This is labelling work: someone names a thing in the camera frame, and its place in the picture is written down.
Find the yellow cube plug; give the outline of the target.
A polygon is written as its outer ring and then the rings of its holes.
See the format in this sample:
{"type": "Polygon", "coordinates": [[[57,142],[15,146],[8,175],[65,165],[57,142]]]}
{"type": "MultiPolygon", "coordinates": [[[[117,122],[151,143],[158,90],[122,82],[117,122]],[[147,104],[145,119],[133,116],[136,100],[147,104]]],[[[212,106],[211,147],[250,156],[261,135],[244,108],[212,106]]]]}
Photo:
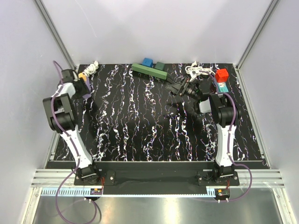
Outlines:
{"type": "Polygon", "coordinates": [[[78,77],[81,78],[81,79],[83,79],[85,82],[87,81],[87,76],[85,74],[83,74],[83,73],[79,73],[78,77]]]}

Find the dark green cube plug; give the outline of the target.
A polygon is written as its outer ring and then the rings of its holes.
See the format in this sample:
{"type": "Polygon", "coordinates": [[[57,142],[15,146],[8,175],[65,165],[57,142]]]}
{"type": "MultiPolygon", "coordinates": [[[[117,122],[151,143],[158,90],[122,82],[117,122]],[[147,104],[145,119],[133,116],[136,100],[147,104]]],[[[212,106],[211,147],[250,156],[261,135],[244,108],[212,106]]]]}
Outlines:
{"type": "Polygon", "coordinates": [[[164,63],[162,63],[162,62],[157,62],[156,64],[155,64],[155,69],[157,69],[157,70],[161,70],[161,71],[164,71],[164,67],[165,67],[165,64],[164,63]]]}

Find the blue cube plug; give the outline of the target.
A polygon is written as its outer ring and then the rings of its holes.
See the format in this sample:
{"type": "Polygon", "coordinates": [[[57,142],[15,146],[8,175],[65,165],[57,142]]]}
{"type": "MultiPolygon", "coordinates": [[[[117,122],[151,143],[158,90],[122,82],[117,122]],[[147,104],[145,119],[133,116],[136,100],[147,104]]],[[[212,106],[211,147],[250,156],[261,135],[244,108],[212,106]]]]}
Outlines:
{"type": "Polygon", "coordinates": [[[152,68],[153,67],[153,60],[150,59],[150,58],[144,58],[144,60],[142,62],[142,65],[152,68]]]}

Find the green power strip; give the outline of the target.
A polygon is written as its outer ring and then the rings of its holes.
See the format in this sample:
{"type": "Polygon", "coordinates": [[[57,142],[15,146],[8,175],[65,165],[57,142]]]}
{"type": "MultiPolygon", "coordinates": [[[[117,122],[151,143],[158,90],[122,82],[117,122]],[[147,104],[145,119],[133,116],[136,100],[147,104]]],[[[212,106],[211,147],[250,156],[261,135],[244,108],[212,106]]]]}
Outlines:
{"type": "Polygon", "coordinates": [[[141,64],[137,64],[134,63],[131,65],[131,68],[133,71],[145,74],[145,75],[149,75],[149,76],[153,76],[156,78],[160,78],[162,80],[166,80],[167,79],[167,72],[162,71],[162,70],[157,70],[151,67],[147,67],[141,64]]]}

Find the purple power strip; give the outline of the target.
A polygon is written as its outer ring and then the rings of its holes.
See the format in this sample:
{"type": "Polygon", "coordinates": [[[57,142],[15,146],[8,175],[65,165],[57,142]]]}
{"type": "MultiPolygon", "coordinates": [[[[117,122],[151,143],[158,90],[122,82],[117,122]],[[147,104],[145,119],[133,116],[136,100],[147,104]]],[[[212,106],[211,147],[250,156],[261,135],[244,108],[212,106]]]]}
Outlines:
{"type": "Polygon", "coordinates": [[[91,86],[90,86],[90,78],[87,78],[85,81],[86,85],[86,94],[83,96],[84,99],[88,99],[91,97],[91,86]]]}

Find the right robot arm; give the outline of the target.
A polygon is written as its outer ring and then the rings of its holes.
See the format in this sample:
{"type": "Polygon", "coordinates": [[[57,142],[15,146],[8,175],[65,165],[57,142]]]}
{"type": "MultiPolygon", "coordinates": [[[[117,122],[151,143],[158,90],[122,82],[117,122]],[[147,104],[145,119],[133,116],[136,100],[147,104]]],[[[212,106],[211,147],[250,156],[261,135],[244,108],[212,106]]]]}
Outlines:
{"type": "Polygon", "coordinates": [[[193,98],[195,100],[193,108],[196,113],[211,113],[217,126],[218,148],[213,170],[204,179],[206,182],[213,181],[218,185],[228,185],[235,177],[232,152],[236,126],[241,113],[229,92],[221,90],[222,83],[216,78],[213,78],[213,82],[216,86],[215,93],[201,90],[199,84],[192,84],[188,78],[171,83],[166,86],[166,89],[174,96],[187,95],[193,98]]]}

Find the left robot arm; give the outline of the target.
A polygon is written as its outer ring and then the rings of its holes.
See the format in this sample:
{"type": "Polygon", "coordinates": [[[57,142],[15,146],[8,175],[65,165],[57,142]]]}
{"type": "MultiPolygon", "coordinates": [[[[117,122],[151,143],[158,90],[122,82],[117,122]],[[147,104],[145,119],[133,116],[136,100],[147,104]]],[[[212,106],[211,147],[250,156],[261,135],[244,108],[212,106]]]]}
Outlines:
{"type": "Polygon", "coordinates": [[[50,128],[57,132],[70,149],[76,166],[73,173],[84,184],[95,185],[101,179],[91,154],[87,151],[78,129],[78,118],[71,100],[91,97],[87,82],[73,69],[59,69],[60,83],[57,91],[43,99],[43,106],[50,128]]]}

